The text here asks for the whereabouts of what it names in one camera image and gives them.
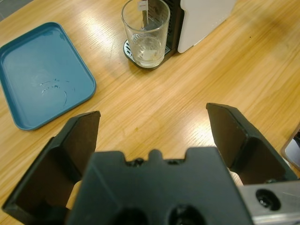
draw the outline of clear glass cup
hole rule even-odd
[[[158,66],[165,56],[170,19],[168,5],[162,0],[130,0],[121,16],[136,64],[144,68]]]

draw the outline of tray rim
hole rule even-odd
[[[81,55],[79,54],[79,52],[77,51],[77,49],[75,48],[75,46],[73,45],[72,41],[70,40],[69,36],[67,35],[67,33],[65,32],[65,30],[63,29],[63,27],[57,23],[57,22],[45,22],[29,31],[27,31],[26,33],[23,33],[22,35],[14,38],[13,40],[7,42],[6,44],[4,44],[3,46],[0,47],[0,68],[2,68],[2,57],[3,55],[5,55],[6,51],[9,49],[10,45],[15,44],[14,42],[18,42],[18,40],[22,39],[23,37],[25,37],[26,35],[30,34],[31,32],[33,32],[36,29],[39,29],[43,26],[56,26],[60,29],[60,31],[64,34],[66,40],[68,41],[68,44],[71,46],[71,48],[73,49],[74,53],[77,54],[77,57],[79,59],[79,61],[81,61],[82,66],[84,67],[84,69],[87,71],[87,74],[89,75],[92,83],[93,83],[93,90],[91,92],[91,94],[89,94],[85,99],[83,99],[82,101],[79,101],[77,104],[71,105],[70,107],[66,108],[65,110],[62,110],[60,113],[55,114],[54,116],[50,117],[49,119],[42,121],[41,123],[38,123],[36,126],[31,126],[31,127],[23,127],[22,124],[19,124],[16,118],[16,113],[13,113],[13,109],[12,109],[12,105],[9,103],[8,101],[8,96],[11,97],[11,95],[9,95],[8,93],[6,93],[6,88],[4,87],[4,85],[2,84],[4,81],[6,80],[2,80],[2,76],[0,76],[0,83],[1,83],[1,87],[2,87],[2,91],[6,100],[6,103],[8,105],[11,117],[13,118],[14,124],[21,130],[36,130],[40,127],[42,127],[43,125],[46,125],[47,123],[51,122],[52,120],[58,118],[59,116],[67,113],[68,111],[76,108],[78,105],[86,102],[87,100],[89,100],[90,98],[93,97],[93,95],[96,92],[96,88],[97,88],[97,83],[96,80],[93,76],[93,74],[91,73],[91,71],[89,70],[89,68],[87,67],[86,63],[84,62],[84,60],[82,59]]]

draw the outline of drip tray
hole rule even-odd
[[[141,66],[137,65],[135,60],[133,59],[133,56],[132,56],[132,53],[131,53],[131,50],[130,50],[130,47],[129,47],[128,40],[126,40],[125,43],[124,43],[123,51],[124,51],[125,56],[130,61],[132,61],[137,67],[139,67],[141,69],[150,69],[150,70],[156,69],[157,67],[159,67],[165,61],[165,60],[163,60],[158,66],[153,67],[153,68],[144,68],[144,67],[141,67]],[[171,51],[171,49],[168,46],[166,46],[165,47],[165,55],[167,55],[170,51]]]

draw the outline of screw hole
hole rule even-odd
[[[114,225],[147,225],[146,215],[139,209],[124,209]]]
[[[169,164],[169,165],[179,165],[183,161],[184,160],[182,160],[182,159],[169,159],[169,160],[166,160],[167,164]]]
[[[266,189],[259,189],[256,191],[256,198],[258,202],[265,208],[271,211],[277,211],[281,207],[281,203],[277,196]]]
[[[172,210],[169,225],[205,225],[201,214],[192,206],[179,205]]]
[[[143,163],[145,162],[145,160],[143,160],[142,158],[137,158],[133,161],[127,162],[128,166],[132,166],[132,167],[139,167],[141,166]]]

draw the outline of glass rim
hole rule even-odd
[[[152,29],[152,30],[137,30],[137,29],[134,29],[133,27],[131,27],[131,26],[124,20],[124,16],[123,16],[123,12],[124,12],[124,9],[125,9],[126,5],[127,5],[128,3],[130,3],[131,1],[133,1],[133,0],[129,0],[129,1],[126,2],[125,5],[123,6],[123,8],[122,8],[122,13],[121,13],[121,18],[122,18],[123,23],[124,23],[126,26],[128,26],[130,29],[132,29],[132,30],[134,30],[134,31],[136,31],[136,32],[139,32],[139,33],[149,33],[149,32],[153,32],[153,31],[159,30],[162,26],[164,26],[164,25],[167,23],[167,21],[170,20],[170,13],[171,13],[171,12],[170,12],[169,6],[168,6],[163,0],[157,0],[157,1],[162,2],[162,3],[167,7],[167,9],[168,9],[168,18],[166,19],[166,21],[165,21],[163,24],[161,24],[159,27],[157,27],[157,28],[155,28],[155,29]]]

